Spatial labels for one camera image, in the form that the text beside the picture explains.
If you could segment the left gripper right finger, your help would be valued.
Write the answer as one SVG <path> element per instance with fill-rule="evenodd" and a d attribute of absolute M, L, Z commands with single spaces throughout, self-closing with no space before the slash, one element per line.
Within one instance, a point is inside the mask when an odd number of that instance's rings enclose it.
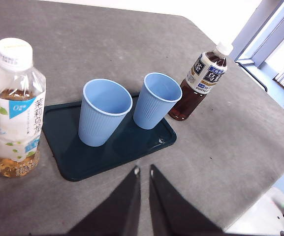
<path fill-rule="evenodd" d="M 221 236 L 221 228 L 197 210 L 152 164 L 149 203 L 155 236 Z"/>

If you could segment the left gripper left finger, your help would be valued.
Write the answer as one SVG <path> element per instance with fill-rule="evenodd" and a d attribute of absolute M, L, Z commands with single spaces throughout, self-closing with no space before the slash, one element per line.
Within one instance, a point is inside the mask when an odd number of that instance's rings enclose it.
<path fill-rule="evenodd" d="M 68 236 L 136 236 L 141 207 L 140 168 L 128 173 L 114 191 Z"/>

